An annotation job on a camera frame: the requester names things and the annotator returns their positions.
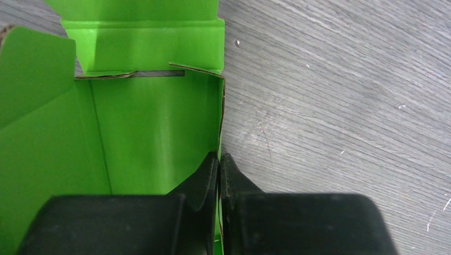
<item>box side panel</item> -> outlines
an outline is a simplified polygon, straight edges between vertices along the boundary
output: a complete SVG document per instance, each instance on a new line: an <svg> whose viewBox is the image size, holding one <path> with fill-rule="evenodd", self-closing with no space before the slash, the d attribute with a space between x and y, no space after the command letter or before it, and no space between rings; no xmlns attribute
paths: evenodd
<svg viewBox="0 0 451 255"><path fill-rule="evenodd" d="M217 77L91 82L113 194L166 194L217 149Z"/></svg>
<svg viewBox="0 0 451 255"><path fill-rule="evenodd" d="M73 80L73 41L15 28L2 44L0 254L13 254L49 197L110 187L89 83Z"/></svg>
<svg viewBox="0 0 451 255"><path fill-rule="evenodd" d="M62 22L85 72L170 70L169 62L224 66L224 21Z"/></svg>
<svg viewBox="0 0 451 255"><path fill-rule="evenodd" d="M45 0L61 17L75 21L212 20L218 0Z"/></svg>

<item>open box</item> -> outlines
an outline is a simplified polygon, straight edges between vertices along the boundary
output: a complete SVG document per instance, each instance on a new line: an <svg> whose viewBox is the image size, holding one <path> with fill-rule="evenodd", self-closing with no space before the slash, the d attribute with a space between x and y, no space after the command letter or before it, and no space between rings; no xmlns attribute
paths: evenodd
<svg viewBox="0 0 451 255"><path fill-rule="evenodd" d="M220 155L218 0L46 2L70 39L0 35L1 254L53 195L166 194ZM133 77L152 70L185 74Z"/></svg>

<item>cardboard edge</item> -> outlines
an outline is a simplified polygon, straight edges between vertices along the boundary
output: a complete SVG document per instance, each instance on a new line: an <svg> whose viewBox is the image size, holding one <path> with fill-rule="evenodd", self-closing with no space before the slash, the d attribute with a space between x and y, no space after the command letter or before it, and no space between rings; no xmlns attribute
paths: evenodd
<svg viewBox="0 0 451 255"><path fill-rule="evenodd" d="M3 42L6 39L6 37L8 36L8 34L14 29L16 28L16 25L12 25L12 24L8 24L4 27L2 27L2 29L0 30L0 54L1 54L1 50L3 48Z"/></svg>
<svg viewBox="0 0 451 255"><path fill-rule="evenodd" d="M200 73L213 75L215 77L218 77L218 78L224 80L224 85L222 86L222 111L221 111L221 121L219 123L218 147L216 149L218 152L218 159L220 159L221 155L219 155L219 154L221 151L220 146L221 146L221 137L222 137L222 123L224 121L224 107L226 106L226 78L218 73L215 73L215 72L212 72L212 71L209 71L206 69L201 69L201 68L195 67L195 66L176 64L176 63L169 63L169 65L178 67L178 68L182 68L182 69L186 69L186 70L191 70L191 71L196 71L196 72L200 72Z"/></svg>
<svg viewBox="0 0 451 255"><path fill-rule="evenodd" d="M136 73L136 71L133 72L127 72L122 74L114 74L114 75L90 75L90 76L77 76L75 77L76 80L107 80L107 79L117 79L117 78L128 78L133 76Z"/></svg>

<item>gray tabletop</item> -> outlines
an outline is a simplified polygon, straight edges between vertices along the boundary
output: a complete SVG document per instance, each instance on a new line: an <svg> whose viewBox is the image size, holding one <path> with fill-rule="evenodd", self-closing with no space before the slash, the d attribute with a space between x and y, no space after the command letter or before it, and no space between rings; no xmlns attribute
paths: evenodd
<svg viewBox="0 0 451 255"><path fill-rule="evenodd" d="M219 16L240 169L265 191L367 195L401 254L450 254L451 3L224 0ZM0 0L7 23L65 34L39 0Z"/></svg>

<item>green cardboard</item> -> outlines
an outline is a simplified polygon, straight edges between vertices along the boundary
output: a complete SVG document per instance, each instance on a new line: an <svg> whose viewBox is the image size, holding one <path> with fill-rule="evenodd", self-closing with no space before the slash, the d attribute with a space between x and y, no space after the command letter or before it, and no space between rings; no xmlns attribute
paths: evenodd
<svg viewBox="0 0 451 255"><path fill-rule="evenodd" d="M0 32L0 254L51 196L166 194L220 154L217 0L47 2L71 39ZM152 70L185 76L133 77Z"/></svg>

